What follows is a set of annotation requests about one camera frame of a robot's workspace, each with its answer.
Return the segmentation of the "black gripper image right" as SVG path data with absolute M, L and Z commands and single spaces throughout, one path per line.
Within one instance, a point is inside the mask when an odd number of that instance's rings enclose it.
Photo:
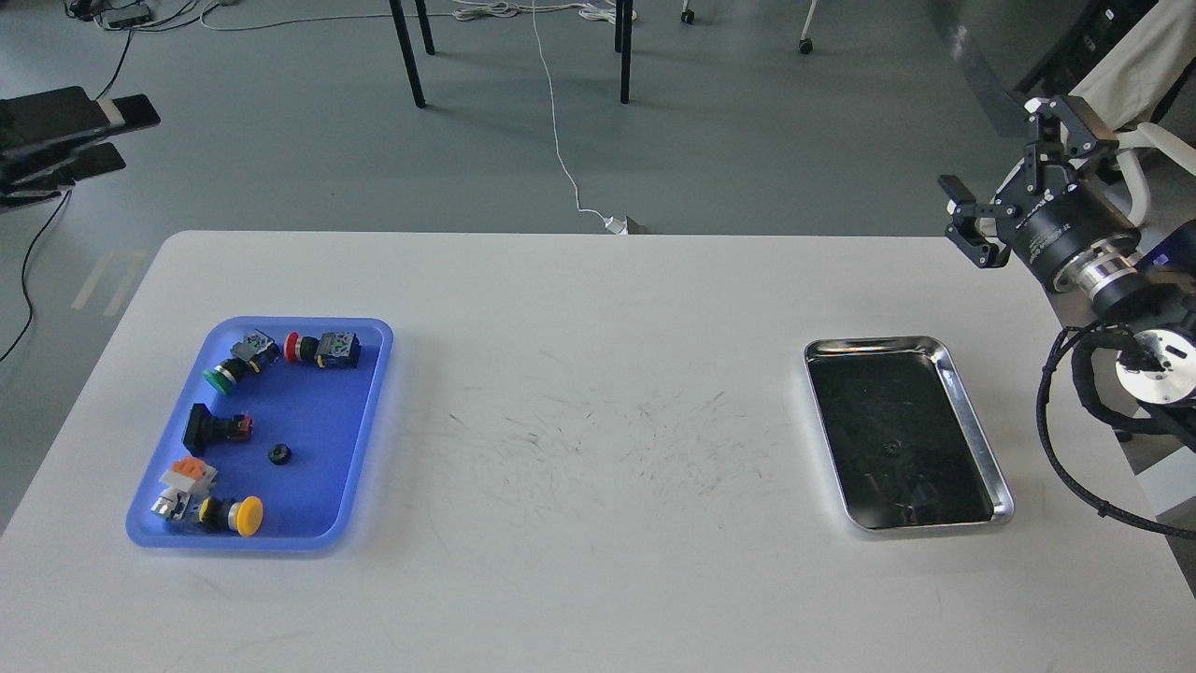
M 1072 159 L 1102 159 L 1118 149 L 1118 136 L 1080 94 L 1052 94 L 1025 102 L 1029 142 L 1019 175 L 1024 191 L 1043 194 L 1046 167 L 1072 170 Z M 944 235 L 975 267 L 1000 268 L 1011 251 L 981 231 L 982 218 L 996 218 L 1000 208 L 978 204 L 974 192 L 954 175 L 940 175 L 938 184 L 948 197 L 951 222 Z M 1139 230 L 1102 192 L 1090 186 L 1049 189 L 1030 196 L 1015 218 L 996 224 L 1000 241 L 1008 244 L 1046 293 L 1064 293 L 1064 267 L 1090 249 L 1107 246 L 1119 253 L 1136 251 Z

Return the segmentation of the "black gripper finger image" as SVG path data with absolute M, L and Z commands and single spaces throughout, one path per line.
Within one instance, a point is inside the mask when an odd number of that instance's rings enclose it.
M 1 208 L 29 208 L 71 191 L 83 179 L 98 178 L 126 167 L 111 142 L 86 148 L 39 149 L 4 165 Z
M 4 159 L 106 139 L 161 123 L 146 94 L 92 99 L 80 86 L 1 100 Z

